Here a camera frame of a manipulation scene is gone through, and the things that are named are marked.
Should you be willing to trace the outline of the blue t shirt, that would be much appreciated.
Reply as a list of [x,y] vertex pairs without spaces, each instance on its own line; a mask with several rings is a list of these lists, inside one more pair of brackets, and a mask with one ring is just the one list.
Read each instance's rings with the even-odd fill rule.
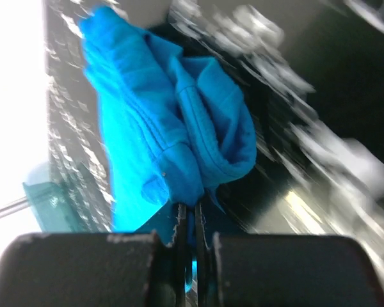
[[79,28],[109,159],[113,231],[135,232],[163,206],[183,203],[195,249],[199,200],[255,165],[255,128],[241,89],[214,57],[185,56],[109,6]]

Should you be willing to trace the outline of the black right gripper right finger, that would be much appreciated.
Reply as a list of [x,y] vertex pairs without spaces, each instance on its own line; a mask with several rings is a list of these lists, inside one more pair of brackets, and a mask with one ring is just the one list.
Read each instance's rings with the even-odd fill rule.
[[384,306],[384,289],[357,241],[338,235],[214,232],[195,211],[199,306]]

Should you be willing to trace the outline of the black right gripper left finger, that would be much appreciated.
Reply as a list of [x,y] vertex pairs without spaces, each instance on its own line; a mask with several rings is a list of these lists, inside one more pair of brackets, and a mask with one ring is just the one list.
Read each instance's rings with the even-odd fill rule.
[[187,210],[163,207],[173,232],[29,233],[0,258],[0,306],[184,306]]

